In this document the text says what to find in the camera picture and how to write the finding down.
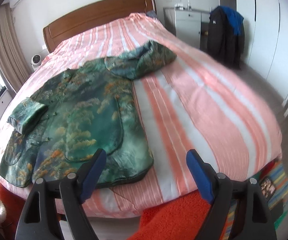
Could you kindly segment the colourful striped floor mat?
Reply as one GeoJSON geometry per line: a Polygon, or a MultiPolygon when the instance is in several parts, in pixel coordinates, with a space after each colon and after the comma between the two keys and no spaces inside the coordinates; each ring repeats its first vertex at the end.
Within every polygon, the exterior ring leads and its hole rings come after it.
{"type": "Polygon", "coordinates": [[[263,194],[267,200],[275,229],[288,214],[288,176],[282,162],[275,159],[252,176],[260,186],[267,186],[263,194]]]}

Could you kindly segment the orange fluffy rug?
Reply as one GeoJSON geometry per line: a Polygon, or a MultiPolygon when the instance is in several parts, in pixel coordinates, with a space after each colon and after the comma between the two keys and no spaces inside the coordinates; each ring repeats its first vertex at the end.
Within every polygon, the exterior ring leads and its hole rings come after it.
{"type": "Polygon", "coordinates": [[[129,239],[194,239],[211,205],[193,191],[159,206],[145,209],[139,229],[129,239]]]}

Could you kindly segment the pink striped bed cover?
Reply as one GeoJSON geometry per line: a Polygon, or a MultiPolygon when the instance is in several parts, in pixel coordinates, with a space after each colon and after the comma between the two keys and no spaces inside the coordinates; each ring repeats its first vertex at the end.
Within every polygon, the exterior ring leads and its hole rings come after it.
{"type": "MultiPolygon", "coordinates": [[[[134,82],[136,107],[154,165],[137,183],[96,190],[83,208],[89,217],[130,218],[196,190],[186,153],[243,181],[282,154],[282,135],[267,103],[235,73],[180,41],[155,18],[133,13],[61,42],[30,76],[0,120],[0,161],[13,128],[13,109],[49,78],[83,62],[116,56],[156,40],[177,54],[170,66],[134,82]]],[[[30,188],[2,183],[26,198],[30,188]]]]}

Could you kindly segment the white round bedside device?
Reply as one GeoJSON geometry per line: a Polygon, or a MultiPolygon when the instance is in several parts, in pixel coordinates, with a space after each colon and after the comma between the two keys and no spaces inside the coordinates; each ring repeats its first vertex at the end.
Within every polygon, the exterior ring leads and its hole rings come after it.
{"type": "Polygon", "coordinates": [[[32,58],[31,58],[31,66],[32,68],[37,68],[42,64],[42,58],[41,55],[39,54],[35,54],[32,58]]]}

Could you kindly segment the beige curtain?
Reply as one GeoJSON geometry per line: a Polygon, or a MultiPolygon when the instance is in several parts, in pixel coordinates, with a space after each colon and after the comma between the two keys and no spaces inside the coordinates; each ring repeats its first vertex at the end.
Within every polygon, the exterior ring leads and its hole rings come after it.
{"type": "Polygon", "coordinates": [[[15,94],[32,74],[19,45],[11,8],[7,4],[0,6],[0,72],[15,94]]]}

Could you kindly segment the dark jacket on chair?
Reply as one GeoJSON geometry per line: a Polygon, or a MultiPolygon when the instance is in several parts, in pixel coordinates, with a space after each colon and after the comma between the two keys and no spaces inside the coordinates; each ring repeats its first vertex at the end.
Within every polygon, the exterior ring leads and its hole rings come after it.
{"type": "Polygon", "coordinates": [[[229,68],[240,68],[244,51],[244,26],[241,35],[234,35],[227,16],[220,8],[211,11],[208,25],[207,52],[216,61],[229,68]]]}

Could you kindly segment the white wardrobe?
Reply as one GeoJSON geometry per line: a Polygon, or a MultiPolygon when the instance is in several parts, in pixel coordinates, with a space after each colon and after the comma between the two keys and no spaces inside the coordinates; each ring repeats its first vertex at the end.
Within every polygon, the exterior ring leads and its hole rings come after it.
{"type": "Polygon", "coordinates": [[[244,18],[245,64],[281,97],[288,116],[288,0],[235,0],[244,18]]]}

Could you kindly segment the blue garment on chair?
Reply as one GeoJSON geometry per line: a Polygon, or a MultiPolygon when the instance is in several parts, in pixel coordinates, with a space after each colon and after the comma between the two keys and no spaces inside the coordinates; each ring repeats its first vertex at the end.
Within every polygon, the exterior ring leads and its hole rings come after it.
{"type": "Polygon", "coordinates": [[[221,6],[220,8],[223,10],[225,15],[227,16],[228,22],[233,28],[234,35],[240,36],[242,25],[243,25],[243,20],[244,20],[243,16],[239,14],[236,10],[230,7],[221,6]]]}

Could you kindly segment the white drawer cabinet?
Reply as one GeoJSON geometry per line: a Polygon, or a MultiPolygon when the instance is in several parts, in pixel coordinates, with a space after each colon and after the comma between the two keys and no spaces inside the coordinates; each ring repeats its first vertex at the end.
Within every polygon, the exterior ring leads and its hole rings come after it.
{"type": "Polygon", "coordinates": [[[210,13],[203,10],[180,10],[164,7],[164,26],[184,43],[200,49],[204,33],[207,31],[210,13]]]}

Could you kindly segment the brown wooden headboard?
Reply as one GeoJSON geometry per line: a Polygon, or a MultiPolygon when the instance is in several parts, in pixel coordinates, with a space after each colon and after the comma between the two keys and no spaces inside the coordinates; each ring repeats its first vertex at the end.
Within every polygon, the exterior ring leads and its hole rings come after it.
{"type": "Polygon", "coordinates": [[[49,53],[64,40],[133,12],[157,11],[155,0],[101,0],[76,9],[43,28],[49,53]]]}

